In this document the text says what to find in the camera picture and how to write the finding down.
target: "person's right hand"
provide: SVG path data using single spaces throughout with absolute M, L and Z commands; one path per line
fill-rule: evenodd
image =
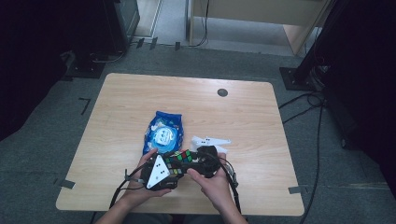
M 224 153 L 219 153 L 219 157 L 224 159 L 221 161 L 225 161 Z M 226 205 L 233 203 L 226 174 L 221 168 L 216 171 L 212 178 L 205 178 L 191 168 L 187 170 L 187 174 L 202 187 L 201 192 L 209 198 L 213 206 L 220 212 Z

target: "person's left hand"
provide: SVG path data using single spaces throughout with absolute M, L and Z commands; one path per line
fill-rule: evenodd
M 154 153 L 157 152 L 157 149 L 150 150 L 146 155 L 144 155 L 137 167 L 143 165 Z M 138 171 L 134 176 L 133 179 L 140 178 L 141 171 Z M 128 184 L 128 189 L 125 190 L 124 194 L 120 197 L 119 201 L 126 202 L 130 208 L 134 208 L 143 202 L 147 201 L 149 198 L 152 197 L 162 197 L 164 194 L 171 192 L 170 189 L 161 189 L 157 191 L 152 191 L 149 189 L 145 189 L 141 183 L 137 183 L 131 180 Z

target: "wet wipes package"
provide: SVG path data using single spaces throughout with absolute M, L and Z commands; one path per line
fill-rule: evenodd
M 158 148 L 158 153 L 163 154 L 177 151 L 183 142 L 183 125 L 181 114 L 168 114 L 162 111 L 155 113 L 145 134 L 143 155 L 152 148 Z

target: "wooden desk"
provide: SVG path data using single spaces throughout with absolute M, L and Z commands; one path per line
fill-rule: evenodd
M 204 17 L 208 0 L 192 0 L 190 45 L 193 45 L 194 17 Z M 323 20 L 332 0 L 212 0 L 208 17 L 239 21 L 261 21 L 284 24 L 291 49 L 297 54 Z
M 228 96 L 218 96 L 218 89 Z M 155 112 L 181 113 L 183 148 L 191 138 L 231 139 L 227 160 L 238 174 L 245 215 L 299 216 L 299 193 L 288 143 L 270 83 L 186 77 L 110 74 L 98 96 L 62 189 L 61 210 L 106 211 L 124 169 L 131 172 L 142 155 L 143 136 Z M 217 214 L 188 175 L 162 198 L 136 212 Z

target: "carpeted floor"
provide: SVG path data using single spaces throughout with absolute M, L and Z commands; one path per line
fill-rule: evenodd
M 265 81 L 273 84 L 280 105 L 304 92 L 286 91 L 278 67 L 296 67 L 300 62 L 301 58 L 258 53 L 131 46 L 124 57 L 106 65 L 99 79 L 59 81 L 25 125 L 0 142 L 0 223 L 90 223 L 92 212 L 59 211 L 55 202 L 59 180 L 67 174 L 107 74 Z M 80 98 L 92 99 L 83 114 L 87 101 Z M 302 98 L 282 108 L 281 117 L 288 119 L 309 106 Z M 299 185 L 307 190 L 302 195 L 305 207 L 317 172 L 318 117 L 319 109 L 314 109 L 284 125 Z M 341 148 L 326 108 L 320 128 L 318 188 L 305 223 L 396 223 L 396 201 L 377 164 L 361 151 Z M 253 224 L 300 220 L 249 217 Z

